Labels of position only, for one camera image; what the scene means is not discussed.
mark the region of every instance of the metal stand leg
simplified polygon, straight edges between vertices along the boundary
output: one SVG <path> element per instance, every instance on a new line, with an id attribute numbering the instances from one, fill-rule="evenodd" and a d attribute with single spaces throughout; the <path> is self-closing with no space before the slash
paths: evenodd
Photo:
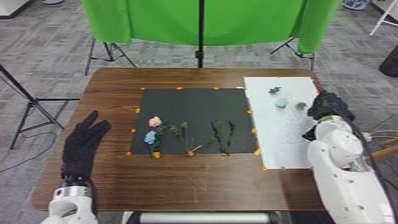
<path id="1" fill-rule="evenodd" d="M 270 52 L 270 54 L 274 54 L 281 50 L 281 48 L 290 45 L 290 42 L 293 40 L 295 40 L 295 37 L 290 38 L 290 40 L 286 41 L 286 43 L 277 47 L 277 49 Z"/>
<path id="2" fill-rule="evenodd" d="M 5 84 L 11 86 L 11 88 L 16 90 L 16 93 L 21 95 L 21 97 L 29 100 L 29 104 L 27 104 L 27 109 L 25 109 L 25 112 L 23 112 L 23 117 L 21 117 L 21 122 L 20 122 L 20 126 L 18 126 L 18 130 L 16 130 L 16 135 L 14 135 L 14 139 L 13 139 L 13 143 L 11 143 L 11 149 L 14 149 L 14 145 L 16 145 L 16 140 L 18 140 L 18 137 L 20 137 L 20 134 L 25 132 L 25 131 L 30 131 L 34 130 L 36 128 L 50 125 L 50 124 L 57 124 L 57 126 L 64 129 L 57 119 L 59 119 L 59 115 L 62 113 L 62 110 L 66 108 L 66 104 L 69 103 L 69 101 L 75 101 L 75 100 L 80 100 L 80 99 L 39 99 L 39 98 L 34 98 L 34 96 L 30 95 L 27 89 L 23 88 L 21 86 L 21 83 L 16 81 L 14 79 L 14 76 L 11 75 L 9 71 L 5 70 L 4 66 L 0 65 L 0 72 L 4 73 L 4 77 L 2 80 L 5 82 Z M 59 109 L 59 112 L 57 112 L 57 115 L 55 117 L 52 116 L 52 114 L 48 113 L 46 109 L 43 108 L 39 102 L 41 101 L 64 101 L 64 104 L 61 106 L 61 109 Z M 23 128 L 25 126 L 25 121 L 27 121 L 27 117 L 29 117 L 29 112 L 32 110 L 32 107 L 39 110 L 39 112 L 43 113 L 46 119 L 48 119 L 48 122 L 30 126 L 29 128 Z"/>
<path id="3" fill-rule="evenodd" d="M 313 53 L 313 57 L 309 58 L 311 60 L 311 71 L 315 71 L 315 53 Z"/>
<path id="4" fill-rule="evenodd" d="M 91 41 L 89 61 L 87 61 L 87 65 L 85 65 L 85 76 L 89 75 L 89 70 L 91 70 L 91 60 L 93 60 L 94 46 L 96 46 L 96 38 L 93 37 L 93 41 Z"/>
<path id="5" fill-rule="evenodd" d="M 196 51 L 197 68 L 203 68 L 204 59 L 204 0 L 199 0 L 199 49 Z"/>
<path id="6" fill-rule="evenodd" d="M 126 55 L 124 51 L 121 50 L 119 45 L 117 45 L 116 43 L 114 43 L 114 48 L 116 48 L 116 49 L 117 49 L 117 51 L 121 52 L 123 57 L 126 58 L 126 60 L 128 60 L 130 64 L 132 64 L 132 65 L 133 65 L 133 67 L 137 68 L 137 65 L 135 65 L 135 63 L 133 63 L 133 61 L 132 61 L 132 59 L 130 59 L 130 57 L 128 57 L 128 55 Z"/>
<path id="7" fill-rule="evenodd" d="M 292 50 L 293 53 L 295 53 L 295 56 L 297 56 L 299 58 L 306 58 L 306 59 L 311 60 L 311 62 L 309 62 L 309 67 L 311 67 L 311 71 L 313 71 L 313 70 L 315 70 L 315 53 L 311 54 L 311 57 L 308 57 L 308 56 L 304 56 L 302 53 L 297 52 L 297 50 L 295 50 L 293 47 L 290 46 L 290 42 L 292 42 L 293 40 L 295 40 L 295 37 L 290 38 L 290 40 L 286 41 L 286 43 L 277 47 L 277 49 L 270 52 L 270 54 L 274 54 L 274 53 L 283 49 L 283 47 L 288 47 L 290 50 Z"/>
<path id="8" fill-rule="evenodd" d="M 132 59 L 130 59 L 130 57 L 128 57 L 128 55 L 126 55 L 119 45 L 116 43 L 103 42 L 103 47 L 105 47 L 105 54 L 103 55 L 107 55 L 107 58 L 101 58 L 103 55 L 100 57 L 93 56 L 93 54 L 94 54 L 94 47 L 96 47 L 96 38 L 93 38 L 93 43 L 91 43 L 89 61 L 87 61 L 87 65 L 85 65 L 85 76 L 89 75 L 91 61 L 93 60 L 103 60 L 107 62 L 116 62 L 117 59 L 121 57 L 124 57 L 128 62 L 130 62 L 130 64 L 132 64 L 132 66 L 137 68 L 137 65 L 135 65 L 135 63 L 133 63 L 133 61 L 132 61 Z M 121 53 L 119 57 L 114 56 L 114 52 L 112 52 L 114 50 L 117 50 L 119 53 Z"/>
<path id="9" fill-rule="evenodd" d="M 112 54 L 112 50 L 110 50 L 110 48 L 112 48 L 112 44 L 110 44 L 110 46 L 109 46 L 109 43 L 107 42 L 103 42 L 103 46 L 105 46 L 105 51 L 107 51 L 107 55 L 109 55 L 109 62 L 114 62 L 116 61 L 116 58 L 114 58 L 114 54 Z"/>
<path id="10" fill-rule="evenodd" d="M 13 139 L 13 143 L 11 143 L 9 149 L 14 149 L 14 146 L 16 146 L 16 140 L 18 140 L 18 137 L 20 137 L 20 134 L 21 134 L 21 128 L 23 128 L 23 125 L 25 125 L 30 109 L 32 109 L 32 103 L 27 104 L 23 117 L 21 117 L 21 122 L 20 122 L 20 125 L 18 125 L 18 130 L 16 130 L 14 139 Z"/>
<path id="11" fill-rule="evenodd" d="M 62 124 L 59 123 L 57 119 L 53 118 L 52 114 L 46 112 L 39 102 L 36 103 L 34 107 L 37 108 L 37 110 L 41 111 L 43 115 L 46 116 L 46 119 L 50 120 L 50 122 L 53 124 L 57 124 L 57 126 L 64 129 Z"/>

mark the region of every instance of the white sheet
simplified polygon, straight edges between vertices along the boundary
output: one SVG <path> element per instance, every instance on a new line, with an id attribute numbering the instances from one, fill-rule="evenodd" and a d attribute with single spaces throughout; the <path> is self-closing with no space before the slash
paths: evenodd
<path id="1" fill-rule="evenodd" d="M 274 87 L 281 87 L 281 91 L 272 95 L 268 91 Z M 245 88 L 263 165 L 267 169 L 309 168 L 309 142 L 302 139 L 302 134 L 315 125 L 308 117 L 308 109 L 318 95 L 313 79 L 308 77 L 245 77 Z M 288 99 L 284 109 L 276 107 L 279 98 Z M 299 102 L 308 104 L 304 110 L 295 108 Z"/>

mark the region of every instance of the green backdrop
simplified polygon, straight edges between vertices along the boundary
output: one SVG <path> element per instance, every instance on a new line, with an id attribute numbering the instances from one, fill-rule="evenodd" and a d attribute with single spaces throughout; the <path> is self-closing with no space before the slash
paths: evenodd
<path id="1" fill-rule="evenodd" d="M 204 45 L 300 39 L 299 51 L 318 49 L 339 0 L 206 0 Z M 98 40 L 132 38 L 197 45 L 199 0 L 84 0 Z"/>

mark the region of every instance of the cable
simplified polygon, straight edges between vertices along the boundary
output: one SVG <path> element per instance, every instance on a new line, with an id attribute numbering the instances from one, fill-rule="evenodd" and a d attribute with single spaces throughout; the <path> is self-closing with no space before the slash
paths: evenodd
<path id="1" fill-rule="evenodd" d="M 45 135 L 45 134 L 53 134 L 53 139 L 52 139 L 52 143 L 50 143 L 50 146 L 48 146 L 48 148 L 41 151 L 41 153 L 32 157 L 32 158 L 29 158 L 27 160 L 23 160 L 16 165 L 13 165 L 11 167 L 7 167 L 4 170 L 0 170 L 0 174 L 5 172 L 5 171 L 9 171 L 11 169 L 14 169 L 18 166 L 21 166 L 30 160 L 34 160 L 43 154 L 45 154 L 45 152 L 52 149 L 52 147 L 53 147 L 53 144 L 55 144 L 55 140 L 57 140 L 57 133 L 55 132 L 43 132 L 43 133 L 39 133 L 39 134 L 36 134 L 36 135 L 32 135 L 32 136 L 25 136 L 23 135 L 23 137 L 25 138 L 34 138 L 34 137 L 37 137 L 39 135 Z"/>
<path id="2" fill-rule="evenodd" d="M 395 203 L 393 203 L 393 196 L 391 196 L 391 191 L 389 191 L 389 188 L 387 188 L 387 184 L 386 184 L 386 178 L 382 176 L 382 171 L 380 171 L 380 168 L 379 168 L 379 165 L 377 165 L 377 162 L 375 162 L 375 158 L 373 158 L 373 155 L 371 155 L 371 151 L 370 151 L 370 146 L 368 146 L 368 142 L 364 140 L 364 136 L 363 136 L 363 133 L 361 133 L 361 130 L 350 120 L 350 118 L 347 117 L 347 115 L 339 112 L 339 110 L 334 108 L 334 112 L 338 113 L 338 115 L 341 116 L 347 124 L 350 125 L 352 127 L 352 132 L 354 132 L 354 135 L 357 136 L 359 140 L 361 140 L 361 143 L 363 143 L 363 147 L 364 147 L 364 153 L 368 154 L 368 158 L 370 158 L 370 164 L 371 164 L 371 167 L 373 167 L 373 170 L 375 170 L 375 175 L 377 175 L 377 179 L 379 179 L 379 182 L 380 182 L 380 185 L 382 185 L 382 188 L 384 188 L 384 192 L 386 192 L 386 195 L 387 195 L 387 200 L 389 200 L 389 205 L 391 205 L 391 210 L 393 210 L 393 214 L 395 214 L 395 223 L 398 223 L 398 211 L 395 209 Z"/>
<path id="3" fill-rule="evenodd" d="M 398 113 L 396 114 L 393 114 L 391 116 L 389 116 L 389 118 L 371 127 L 371 129 L 368 130 L 368 132 L 371 131 L 371 130 L 375 130 L 375 128 L 389 121 L 389 119 L 395 117 L 398 115 Z"/>
<path id="4" fill-rule="evenodd" d="M 380 135 L 380 136 L 371 136 L 371 138 L 398 138 L 398 136 Z"/>
<path id="5" fill-rule="evenodd" d="M 389 181 L 387 178 L 384 178 L 384 181 L 387 182 L 387 184 L 391 185 L 391 187 L 398 190 L 398 186 L 393 184 L 393 182 Z"/>
<path id="6" fill-rule="evenodd" d="M 380 132 L 396 132 L 398 133 L 398 130 L 379 130 L 379 131 L 373 131 L 370 134 L 373 135 L 375 133 L 380 133 Z"/>
<path id="7" fill-rule="evenodd" d="M 313 214 L 315 214 L 315 218 L 316 218 L 320 224 L 325 224 L 325 222 L 323 222 L 323 220 L 322 220 L 322 217 L 320 217 L 320 215 L 318 215 L 318 213 L 316 213 L 315 211 L 313 211 Z"/>

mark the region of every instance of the small figurine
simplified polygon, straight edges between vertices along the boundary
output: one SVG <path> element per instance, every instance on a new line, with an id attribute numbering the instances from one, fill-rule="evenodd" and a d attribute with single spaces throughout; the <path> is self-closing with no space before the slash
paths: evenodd
<path id="1" fill-rule="evenodd" d="M 281 87 L 274 87 L 268 91 L 270 94 L 276 94 L 281 91 Z"/>
<path id="2" fill-rule="evenodd" d="M 297 103 L 295 108 L 297 110 L 304 110 L 308 107 L 308 104 L 304 102 Z"/>
<path id="3" fill-rule="evenodd" d="M 286 98 L 281 98 L 276 102 L 276 106 L 284 109 L 286 108 L 286 105 L 288 105 L 288 99 Z"/>
<path id="4" fill-rule="evenodd" d="M 162 120 L 160 120 L 160 118 L 155 116 L 155 117 L 149 119 L 149 127 L 156 128 L 160 125 L 162 125 Z"/>
<path id="5" fill-rule="evenodd" d="M 155 138 L 156 138 L 156 131 L 149 131 L 149 132 L 146 133 L 146 139 L 144 139 L 144 142 L 146 142 L 148 145 L 153 145 L 153 143 L 155 143 Z"/>

